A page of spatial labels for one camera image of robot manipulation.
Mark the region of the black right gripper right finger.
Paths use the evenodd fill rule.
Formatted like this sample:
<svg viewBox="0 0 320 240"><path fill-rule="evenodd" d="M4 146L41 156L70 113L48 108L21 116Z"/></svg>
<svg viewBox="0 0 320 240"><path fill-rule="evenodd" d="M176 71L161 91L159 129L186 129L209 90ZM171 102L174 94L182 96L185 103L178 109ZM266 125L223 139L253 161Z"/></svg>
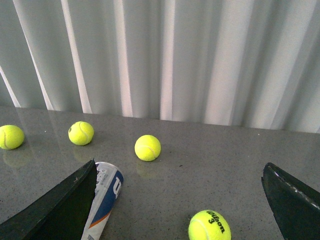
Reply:
<svg viewBox="0 0 320 240"><path fill-rule="evenodd" d="M261 183L285 240L320 238L320 193L269 162Z"/></svg>

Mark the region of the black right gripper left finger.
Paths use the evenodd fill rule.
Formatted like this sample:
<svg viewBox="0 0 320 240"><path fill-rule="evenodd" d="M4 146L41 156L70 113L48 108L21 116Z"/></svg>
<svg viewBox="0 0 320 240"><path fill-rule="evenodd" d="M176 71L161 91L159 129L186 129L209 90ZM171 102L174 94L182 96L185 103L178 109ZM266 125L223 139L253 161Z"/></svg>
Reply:
<svg viewBox="0 0 320 240"><path fill-rule="evenodd" d="M95 197L97 168L88 161L0 225L2 240L79 240Z"/></svg>

